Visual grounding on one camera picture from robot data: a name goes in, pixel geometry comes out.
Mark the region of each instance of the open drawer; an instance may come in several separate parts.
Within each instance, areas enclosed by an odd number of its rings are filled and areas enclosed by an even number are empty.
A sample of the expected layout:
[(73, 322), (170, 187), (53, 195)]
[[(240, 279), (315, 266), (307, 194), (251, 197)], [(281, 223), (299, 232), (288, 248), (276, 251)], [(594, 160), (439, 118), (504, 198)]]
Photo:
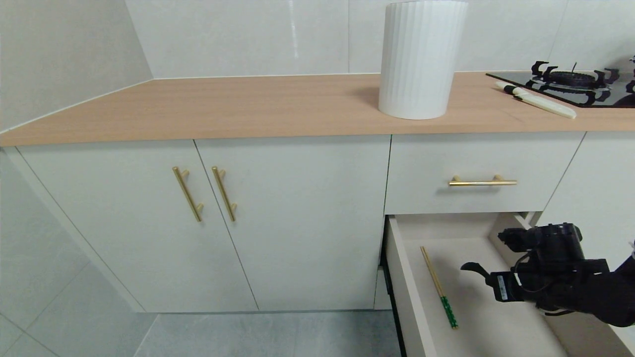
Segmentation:
[[(498, 239), (529, 228), (517, 213), (390, 216), (385, 263), (410, 357), (635, 356), (624, 333), (586, 314), (543, 317), (531, 303), (501, 303), (482, 276), (459, 267), (479, 262), (505, 271), (519, 258)], [(452, 330), (420, 247), (424, 246), (459, 325)]]

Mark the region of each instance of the tiled wall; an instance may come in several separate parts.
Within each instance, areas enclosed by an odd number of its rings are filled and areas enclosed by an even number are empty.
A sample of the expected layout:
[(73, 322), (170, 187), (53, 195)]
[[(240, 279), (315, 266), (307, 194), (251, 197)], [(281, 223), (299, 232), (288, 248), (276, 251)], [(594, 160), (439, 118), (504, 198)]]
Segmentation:
[[(156, 78), (379, 72), (398, 0), (126, 0)], [(635, 0), (469, 0), (458, 71), (635, 55)]]
[(148, 79), (124, 0), (2, 0), (0, 131)]
[(0, 160), (0, 357), (132, 356), (156, 315), (134, 313)]

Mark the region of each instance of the wooden countertop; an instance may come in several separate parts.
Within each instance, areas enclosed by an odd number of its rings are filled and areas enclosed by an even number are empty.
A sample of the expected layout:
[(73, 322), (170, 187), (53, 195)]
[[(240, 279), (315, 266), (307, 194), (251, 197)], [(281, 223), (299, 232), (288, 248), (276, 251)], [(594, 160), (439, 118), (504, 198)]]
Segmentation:
[(635, 109), (566, 119), (513, 100), (483, 72), (456, 73), (448, 112), (412, 121), (377, 109), (378, 74), (157, 79), (0, 136), (3, 146), (239, 137), (635, 131)]

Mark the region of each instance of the white container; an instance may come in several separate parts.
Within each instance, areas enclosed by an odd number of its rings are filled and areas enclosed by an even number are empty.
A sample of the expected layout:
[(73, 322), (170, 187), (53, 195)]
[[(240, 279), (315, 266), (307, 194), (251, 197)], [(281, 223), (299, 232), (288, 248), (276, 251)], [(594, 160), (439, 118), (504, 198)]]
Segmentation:
[(465, 0), (386, 7), (380, 111), (404, 119), (445, 114), (467, 7)]

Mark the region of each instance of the gold cabinet handle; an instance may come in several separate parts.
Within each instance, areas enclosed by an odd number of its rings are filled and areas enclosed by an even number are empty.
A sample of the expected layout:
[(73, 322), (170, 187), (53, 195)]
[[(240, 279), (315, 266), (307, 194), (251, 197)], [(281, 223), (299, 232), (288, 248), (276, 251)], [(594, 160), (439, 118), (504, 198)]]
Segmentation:
[(225, 201), (225, 207), (227, 207), (227, 211), (229, 212), (229, 219), (231, 219), (232, 222), (235, 222), (236, 216), (234, 215), (234, 211), (236, 210), (237, 205), (235, 203), (229, 203), (229, 198), (227, 198), (225, 185), (223, 185), (225, 170), (219, 170), (218, 167), (214, 166), (211, 168), (211, 171), (214, 173), (214, 178), (216, 179), (216, 183), (220, 189), (220, 195), (223, 196), (223, 201)]
[(190, 174), (189, 170), (185, 170), (181, 172), (178, 169), (178, 166), (174, 166), (172, 168), (174, 175), (177, 177), (177, 181), (179, 186), (181, 186), (181, 190), (183, 190), (183, 194), (185, 195), (185, 199), (187, 200), (187, 204), (190, 205), (192, 212), (194, 212), (194, 218), (196, 218), (196, 222), (201, 222), (203, 219), (201, 218), (201, 211), (203, 210), (203, 204), (199, 203), (198, 205), (194, 205), (194, 200), (192, 200), (192, 195), (190, 195), (190, 190), (187, 189), (185, 185), (185, 180), (187, 176)]
[(514, 186), (518, 185), (516, 180), (504, 180), (500, 175), (494, 175), (492, 181), (461, 181), (458, 175), (452, 177), (452, 181), (448, 182), (448, 186)]

